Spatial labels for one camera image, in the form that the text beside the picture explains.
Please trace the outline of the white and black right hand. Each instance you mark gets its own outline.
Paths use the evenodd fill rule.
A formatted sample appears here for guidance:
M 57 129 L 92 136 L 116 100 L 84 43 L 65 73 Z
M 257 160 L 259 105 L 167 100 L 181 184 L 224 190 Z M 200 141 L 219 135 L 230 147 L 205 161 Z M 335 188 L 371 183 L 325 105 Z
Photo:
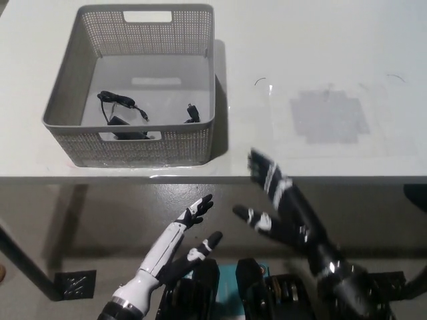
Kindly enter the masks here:
M 293 179 L 257 149 L 248 155 L 248 168 L 252 182 L 267 195 L 278 217 L 243 205 L 234 206 L 233 213 L 256 233 L 304 255 L 312 275 L 321 278 L 337 273 L 344 259 Z

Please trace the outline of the white and black left hand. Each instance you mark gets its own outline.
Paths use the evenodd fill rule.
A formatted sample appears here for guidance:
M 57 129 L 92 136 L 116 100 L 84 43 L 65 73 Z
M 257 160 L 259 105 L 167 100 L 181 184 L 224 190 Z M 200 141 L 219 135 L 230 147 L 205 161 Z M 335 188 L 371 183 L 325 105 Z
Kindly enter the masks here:
M 213 195 L 208 194 L 198 199 L 164 229 L 135 276 L 113 293 L 99 319 L 143 319 L 149 312 L 151 296 L 156 289 L 181 279 L 206 260 L 222 240 L 222 232 L 213 232 L 183 257 L 175 260 L 174 256 L 185 232 L 201 223 L 203 215 L 213 207 L 212 198 Z

